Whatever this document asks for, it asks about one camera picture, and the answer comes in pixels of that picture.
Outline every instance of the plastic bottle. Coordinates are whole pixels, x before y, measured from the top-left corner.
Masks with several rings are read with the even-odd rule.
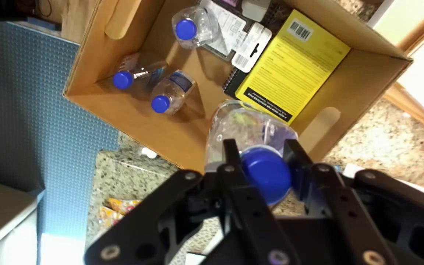
[[[195,83],[183,73],[175,71],[167,79],[155,85],[151,93],[151,110],[155,114],[172,116],[181,110],[185,96]]]
[[[182,10],[170,23],[176,40],[186,49],[213,43],[220,38],[220,27],[213,13],[203,7]]]
[[[132,54],[122,60],[111,85],[119,91],[150,91],[161,80],[166,64],[151,54]]]
[[[206,145],[211,173],[223,163],[222,142],[234,139],[247,180],[261,194],[269,207],[281,202],[289,191],[291,174],[282,160],[284,142],[297,135],[281,121],[231,101],[217,108]]]

